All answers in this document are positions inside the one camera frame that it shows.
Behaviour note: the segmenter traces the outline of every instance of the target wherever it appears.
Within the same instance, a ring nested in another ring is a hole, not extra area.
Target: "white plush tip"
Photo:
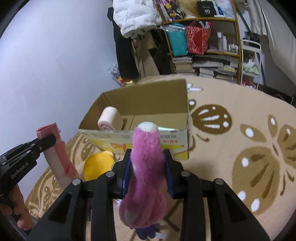
[[[152,122],[142,122],[141,124],[138,125],[138,127],[145,132],[157,132],[158,127]]]

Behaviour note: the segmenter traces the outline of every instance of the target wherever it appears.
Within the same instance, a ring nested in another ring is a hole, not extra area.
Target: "carpet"
[[[295,108],[261,91],[216,79],[169,75],[149,77],[143,82],[176,78],[187,80],[191,116],[189,159],[181,161],[184,169],[206,180],[224,179],[273,240],[296,209]],[[67,144],[66,150],[75,166],[100,151],[81,134]],[[168,207],[160,231],[165,240],[177,241],[183,202],[172,200],[166,187],[163,191]],[[26,201],[30,213],[41,218],[61,192],[47,169]],[[115,201],[113,205],[117,240],[139,240],[134,230],[120,221]]]

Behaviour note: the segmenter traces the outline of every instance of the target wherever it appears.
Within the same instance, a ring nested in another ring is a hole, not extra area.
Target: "open cardboard box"
[[[120,131],[102,131],[98,119],[107,106],[115,107],[123,121]],[[170,149],[176,160],[188,159],[188,96],[186,80],[159,81],[102,93],[91,106],[79,131],[94,145],[115,154],[132,148],[133,130],[144,121],[174,131],[160,131],[163,149]]]

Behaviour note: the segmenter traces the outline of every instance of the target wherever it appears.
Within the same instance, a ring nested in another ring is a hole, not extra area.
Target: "yellow plush toy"
[[[110,171],[114,163],[114,154],[110,151],[102,151],[89,156],[80,163],[78,172],[84,175],[86,181],[90,181]]]

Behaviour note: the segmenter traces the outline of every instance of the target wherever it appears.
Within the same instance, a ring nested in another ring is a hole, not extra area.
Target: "pink plush toy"
[[[165,160],[158,127],[154,123],[143,122],[134,130],[131,162],[133,170],[128,193],[120,204],[119,215],[126,226],[136,228],[140,237],[144,235],[143,230],[147,234],[151,229],[138,228],[154,227],[166,210],[166,199],[161,192],[165,181]]]

